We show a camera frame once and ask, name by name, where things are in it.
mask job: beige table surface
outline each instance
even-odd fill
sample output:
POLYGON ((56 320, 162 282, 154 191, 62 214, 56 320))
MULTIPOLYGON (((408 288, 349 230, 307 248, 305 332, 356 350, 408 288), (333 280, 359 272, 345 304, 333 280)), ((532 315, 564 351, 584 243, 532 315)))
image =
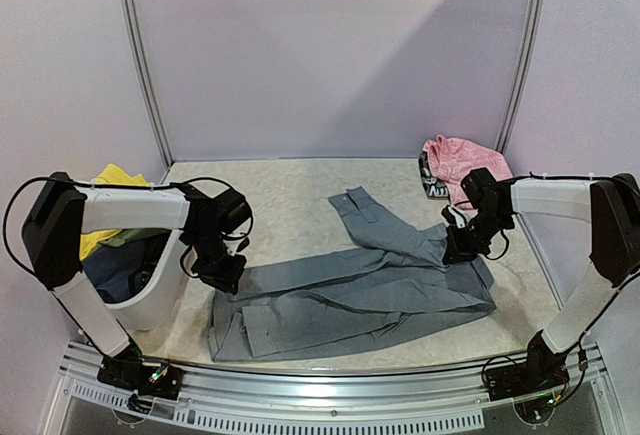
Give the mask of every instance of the beige table surface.
MULTIPOLYGON (((415 159, 314 159, 176 163, 168 181, 198 176, 224 179, 244 193, 255 227, 243 254, 248 266, 283 262, 353 248, 327 197, 363 186, 379 203, 418 229, 441 223, 442 201, 427 199, 415 159)), ((196 184, 213 196, 222 188, 196 184)), ((507 232, 508 253, 487 264, 495 278, 491 294, 498 309, 481 320, 394 347, 334 358, 285 362, 242 362, 243 367, 278 369, 386 370, 434 366, 522 350, 558 312, 549 285, 522 229, 507 232)), ((503 248, 494 240, 494 254, 503 248)), ((213 289, 187 281, 169 319, 134 339, 147 355, 194 363, 211 361, 207 330, 213 289)))

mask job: gray pants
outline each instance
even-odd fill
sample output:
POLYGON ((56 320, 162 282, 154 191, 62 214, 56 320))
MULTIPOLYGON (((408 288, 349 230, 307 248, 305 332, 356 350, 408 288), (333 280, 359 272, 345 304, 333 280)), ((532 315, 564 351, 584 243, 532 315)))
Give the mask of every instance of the gray pants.
POLYGON ((445 229, 418 231, 362 188, 329 202, 363 248, 253 267, 215 292, 214 361, 324 358, 381 349, 495 310, 481 259, 442 264, 445 229))

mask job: white wall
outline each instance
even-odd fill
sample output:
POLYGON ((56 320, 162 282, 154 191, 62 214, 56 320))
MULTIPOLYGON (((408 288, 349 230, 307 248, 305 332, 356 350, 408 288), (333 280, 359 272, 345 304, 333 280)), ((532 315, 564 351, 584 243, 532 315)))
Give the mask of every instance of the white wall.
POLYGON ((528 0, 136 0, 178 160, 494 146, 528 0))
MULTIPOLYGON (((108 162, 162 174, 136 78, 120 0, 2 0, 0 206, 24 180, 108 162)), ((36 191, 12 214, 17 236, 36 191)), ((0 433, 36 433, 70 336, 44 287, 0 251, 0 433)))
MULTIPOLYGON (((517 173, 634 173, 640 179, 640 0, 544 0, 507 158, 517 173)), ((568 296, 587 265, 578 222, 529 218, 568 296)), ((629 433, 640 433, 640 284, 594 330, 629 433)))

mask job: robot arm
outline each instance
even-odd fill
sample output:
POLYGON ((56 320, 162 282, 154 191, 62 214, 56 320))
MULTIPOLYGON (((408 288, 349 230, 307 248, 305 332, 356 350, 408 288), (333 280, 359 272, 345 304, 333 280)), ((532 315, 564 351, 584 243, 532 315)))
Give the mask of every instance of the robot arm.
POLYGON ((462 188, 478 212, 467 223, 461 223, 451 207, 443 211, 451 223, 447 227, 445 263, 488 254, 491 238, 515 227, 516 213, 591 224, 587 272, 560 313, 529 342, 526 362, 486 372, 492 399, 548 388, 557 379, 555 375, 568 378, 564 368, 568 353, 606 310, 625 279, 640 266, 638 185, 629 174, 596 180, 524 177, 497 182, 487 169, 479 169, 463 180, 462 188))
MULTIPOLYGON (((251 209, 232 188, 212 199, 189 184, 155 190, 78 185, 66 173, 54 173, 24 222, 22 239, 34 275, 105 355, 99 380, 140 390, 151 377, 151 393, 174 398, 181 372, 165 367, 164 384, 155 383, 156 369, 144 366, 139 348, 84 274, 80 235, 119 228, 180 229, 181 241, 196 252, 192 271, 204 283, 237 293, 246 259, 230 254, 224 241, 236 239, 230 234, 252 217, 251 209)), ((247 244, 244 237, 239 250, 247 244)))

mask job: white basket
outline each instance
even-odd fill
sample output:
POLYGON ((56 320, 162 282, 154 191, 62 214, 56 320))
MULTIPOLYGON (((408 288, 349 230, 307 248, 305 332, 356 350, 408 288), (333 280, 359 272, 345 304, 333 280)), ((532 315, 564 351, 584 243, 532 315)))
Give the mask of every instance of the white basket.
POLYGON ((121 303, 106 304, 125 329, 151 330, 171 314, 187 278, 179 263, 187 248, 178 239, 181 233, 180 230, 171 232, 151 280, 140 293, 121 303))

